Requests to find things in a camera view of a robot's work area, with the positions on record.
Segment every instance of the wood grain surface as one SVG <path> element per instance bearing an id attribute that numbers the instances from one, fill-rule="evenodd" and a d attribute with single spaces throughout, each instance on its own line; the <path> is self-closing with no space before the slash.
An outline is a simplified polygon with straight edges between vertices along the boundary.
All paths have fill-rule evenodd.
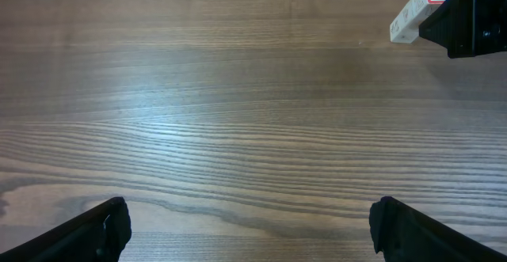
<path id="1" fill-rule="evenodd" d="M 122 261 L 382 261 L 394 196 L 507 253 L 507 58 L 408 0 L 0 0 L 0 251 L 124 196 Z"/>

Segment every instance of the wooden table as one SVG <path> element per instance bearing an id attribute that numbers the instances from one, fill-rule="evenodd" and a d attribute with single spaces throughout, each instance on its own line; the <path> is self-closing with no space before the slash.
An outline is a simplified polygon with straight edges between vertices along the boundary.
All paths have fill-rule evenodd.
<path id="1" fill-rule="evenodd" d="M 122 261 L 382 261 L 394 196 L 507 253 L 507 58 L 408 0 L 0 0 L 0 251 L 113 197 Z"/>

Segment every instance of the wooden block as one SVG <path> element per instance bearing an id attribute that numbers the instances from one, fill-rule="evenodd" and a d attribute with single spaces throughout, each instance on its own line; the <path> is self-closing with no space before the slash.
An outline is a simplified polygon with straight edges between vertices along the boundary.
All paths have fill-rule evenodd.
<path id="1" fill-rule="evenodd" d="M 410 0 L 391 23 L 391 42 L 411 44 L 419 36 L 419 24 L 445 0 Z"/>

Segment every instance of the table surface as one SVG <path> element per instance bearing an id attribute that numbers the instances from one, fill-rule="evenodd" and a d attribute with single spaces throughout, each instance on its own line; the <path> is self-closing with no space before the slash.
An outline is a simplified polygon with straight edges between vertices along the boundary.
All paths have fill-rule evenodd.
<path id="1" fill-rule="evenodd" d="M 408 0 L 0 0 L 0 251 L 124 196 L 122 261 L 382 261 L 394 196 L 507 253 L 507 58 Z"/>

